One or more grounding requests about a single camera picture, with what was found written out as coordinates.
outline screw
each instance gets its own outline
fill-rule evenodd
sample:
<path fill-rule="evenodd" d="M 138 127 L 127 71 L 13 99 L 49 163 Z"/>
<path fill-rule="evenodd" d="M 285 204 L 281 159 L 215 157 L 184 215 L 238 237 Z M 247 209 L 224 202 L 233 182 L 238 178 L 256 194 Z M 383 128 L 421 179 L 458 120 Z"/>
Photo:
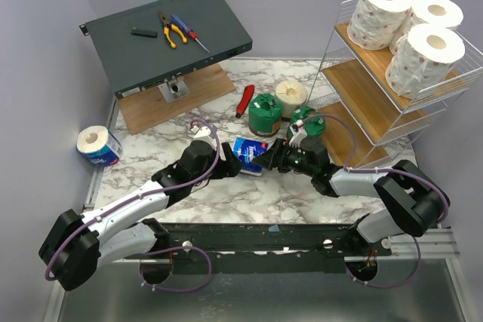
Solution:
<path fill-rule="evenodd" d="M 322 242 L 322 245 L 324 246 L 324 249 L 332 249 L 334 247 L 334 244 L 332 243 L 332 240 L 330 240 L 330 239 L 325 239 Z"/>
<path fill-rule="evenodd" d="M 181 244 L 183 247 L 192 247 L 193 246 L 193 243 L 191 241 L 184 241 L 182 244 Z"/>
<path fill-rule="evenodd" d="M 384 249 L 391 249 L 391 241 L 388 238 L 384 238 L 380 244 L 383 246 Z"/>

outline wooden block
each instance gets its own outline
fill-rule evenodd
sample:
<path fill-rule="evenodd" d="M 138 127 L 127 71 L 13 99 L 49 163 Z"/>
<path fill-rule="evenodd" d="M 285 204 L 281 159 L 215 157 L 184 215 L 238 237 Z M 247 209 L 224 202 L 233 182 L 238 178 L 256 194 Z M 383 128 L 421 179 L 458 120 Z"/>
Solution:
<path fill-rule="evenodd" d="M 355 138 L 357 139 L 357 149 L 349 166 L 354 167 L 362 159 L 364 159 L 364 165 L 388 156 L 386 150 L 382 146 L 378 146 L 368 157 L 364 158 L 372 150 L 373 146 L 341 102 L 322 107 L 319 111 L 320 113 L 337 116 L 346 122 L 354 131 Z M 321 140 L 331 155 L 332 160 L 334 160 L 334 163 L 342 166 L 352 151 L 352 139 L 342 124 L 331 118 L 326 118 L 325 120 L 327 124 L 325 125 L 324 133 L 321 135 Z"/>
<path fill-rule="evenodd" d="M 158 87 L 117 100 L 129 132 L 136 134 L 235 90 L 219 64 L 184 76 L 189 94 L 167 103 Z"/>
<path fill-rule="evenodd" d="M 358 60 L 350 60 L 322 70 L 335 91 L 362 125 L 373 143 L 378 143 L 383 135 L 400 116 L 376 82 Z M 396 127 L 426 116 L 423 110 L 403 115 Z"/>
<path fill-rule="evenodd" d="M 391 63 L 392 58 L 394 57 L 389 48 L 386 47 L 378 51 L 369 51 L 367 49 L 360 48 L 356 43 L 351 41 L 349 36 L 347 35 L 348 26 L 349 23 L 337 24 L 335 26 L 335 29 L 340 37 L 342 37 L 342 39 L 345 41 L 345 43 L 351 48 L 351 50 L 357 54 L 358 58 L 374 74 L 376 81 L 379 82 L 380 86 L 384 89 L 384 91 L 394 100 L 397 107 L 401 111 L 408 107 L 411 100 L 405 97 L 398 96 L 398 94 L 391 89 L 386 81 L 386 69 Z M 456 76 L 458 76 L 458 74 L 455 71 L 451 71 L 448 73 L 445 80 L 451 79 Z M 453 93 L 459 88 L 468 87 L 468 84 L 464 79 L 455 80 L 454 83 L 455 84 L 452 84 L 451 87 L 448 87 L 448 91 L 445 91 L 446 94 Z M 440 93 L 441 91 L 438 92 L 436 90 L 435 95 L 432 95 L 431 97 L 434 98 L 444 96 L 444 94 Z"/>

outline pliers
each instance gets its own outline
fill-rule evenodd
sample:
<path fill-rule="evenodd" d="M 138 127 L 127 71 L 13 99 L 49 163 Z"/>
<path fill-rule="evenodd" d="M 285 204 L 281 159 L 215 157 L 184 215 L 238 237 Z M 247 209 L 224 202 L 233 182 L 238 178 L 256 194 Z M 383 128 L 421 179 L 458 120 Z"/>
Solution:
<path fill-rule="evenodd" d="M 165 17 L 165 15 L 161 11 L 158 12 L 158 15 L 159 15 L 159 19 L 161 20 L 161 23 L 163 24 L 163 33 L 165 34 L 166 42 L 171 46 L 171 48 L 175 49 L 176 45 L 171 40 L 171 37 L 169 35 L 170 29 L 174 30 L 176 33 L 180 35 L 181 39 L 183 40 L 183 43 L 188 43 L 188 39 L 184 36 L 183 32 L 181 32 L 180 29 L 175 24 L 173 24 L 170 20 L 168 20 L 167 17 Z"/>

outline marble countertop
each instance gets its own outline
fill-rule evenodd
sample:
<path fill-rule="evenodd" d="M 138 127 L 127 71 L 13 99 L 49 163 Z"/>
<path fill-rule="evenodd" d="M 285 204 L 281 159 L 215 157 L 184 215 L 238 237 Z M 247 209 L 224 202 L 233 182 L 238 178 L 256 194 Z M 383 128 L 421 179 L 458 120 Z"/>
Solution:
<path fill-rule="evenodd" d="M 249 131 L 248 112 L 235 118 L 245 86 L 255 84 L 256 94 L 273 93 L 280 81 L 296 79 L 310 92 L 319 62 L 238 59 L 220 65 L 236 86 L 235 92 L 136 135 L 129 134 L 119 113 L 113 133 L 123 145 L 124 154 L 116 165 L 103 170 L 96 208 L 132 192 L 154 172 L 176 161 L 192 141 L 187 127 L 193 118 L 211 121 L 218 127 L 221 142 L 232 145 L 237 136 L 270 142 L 275 137 L 260 138 Z M 320 80 L 311 100 L 332 92 L 326 81 Z M 285 136 L 287 125 L 282 124 L 278 136 Z M 414 160 L 411 147 L 403 156 Z M 382 207 L 382 202 L 374 198 L 323 196 L 307 176 L 265 170 L 262 176 L 240 174 L 235 179 L 213 180 L 208 187 L 152 217 L 165 222 L 342 223 L 354 222 Z"/>

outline green canister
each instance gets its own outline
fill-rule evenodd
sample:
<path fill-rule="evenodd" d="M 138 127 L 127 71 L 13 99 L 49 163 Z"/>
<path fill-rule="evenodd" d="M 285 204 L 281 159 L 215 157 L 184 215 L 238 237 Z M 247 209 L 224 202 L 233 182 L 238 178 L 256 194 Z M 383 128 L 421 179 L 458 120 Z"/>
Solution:
<path fill-rule="evenodd" d="M 309 117 L 310 115 L 316 114 L 317 111 L 312 107 L 302 106 L 298 110 L 296 110 L 292 118 L 290 120 L 291 124 L 294 124 L 298 120 L 303 120 L 304 118 Z M 325 130 L 325 117 L 315 117 L 312 120 L 307 121 L 303 128 L 307 132 L 307 136 L 320 136 L 322 132 Z M 290 131 L 290 128 L 287 129 L 287 140 L 290 141 L 293 134 Z"/>
<path fill-rule="evenodd" d="M 250 102 L 248 126 L 257 136 L 273 136 L 280 129 L 281 103 L 271 94 L 259 94 Z"/>

